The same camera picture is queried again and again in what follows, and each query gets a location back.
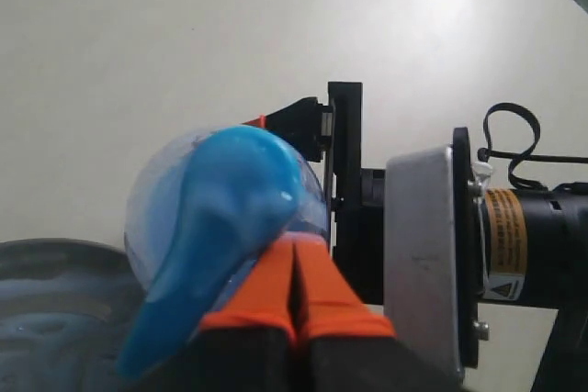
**white table surface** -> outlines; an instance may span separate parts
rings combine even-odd
[[[586,155],[587,68],[572,0],[0,0],[0,241],[120,245],[127,193],[159,147],[325,97],[329,80],[365,84],[365,166],[461,125],[480,147],[486,109],[509,100],[541,119],[541,151]],[[494,123],[497,148],[531,140],[515,118]],[[468,383],[528,390],[553,315],[481,307],[492,341]]]

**silver metal plate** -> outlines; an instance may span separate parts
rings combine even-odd
[[[86,241],[0,244],[0,391],[108,392],[143,292],[124,253]]]
[[[384,314],[408,348],[462,377],[451,148],[391,159],[385,191]]]

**black cable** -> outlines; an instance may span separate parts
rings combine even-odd
[[[490,129],[488,126],[488,118],[495,112],[512,112],[522,118],[533,130],[533,143],[526,150],[521,153],[512,153],[509,151],[494,151],[492,149],[492,137],[490,136]],[[539,121],[533,113],[526,107],[516,105],[515,103],[499,103],[488,109],[483,122],[484,138],[488,144],[487,148],[478,150],[478,159],[487,162],[490,158],[501,158],[511,160],[508,164],[508,181],[514,188],[527,190],[548,190],[539,181],[521,178],[515,175],[515,168],[524,161],[531,162],[557,162],[570,164],[588,164],[588,158],[579,156],[558,156],[558,155],[533,155],[532,152],[536,148],[537,143],[541,137],[541,126]],[[555,190],[584,192],[587,184],[585,183],[567,183],[558,185]]]

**yellow label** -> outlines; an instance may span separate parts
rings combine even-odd
[[[526,226],[523,208],[511,190],[486,192],[490,221],[491,273],[526,274]]]

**blue silicone blob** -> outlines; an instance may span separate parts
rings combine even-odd
[[[171,247],[119,372],[137,377],[186,344],[227,281],[284,230],[303,196],[295,151],[265,130],[225,129],[198,145],[187,159]]]

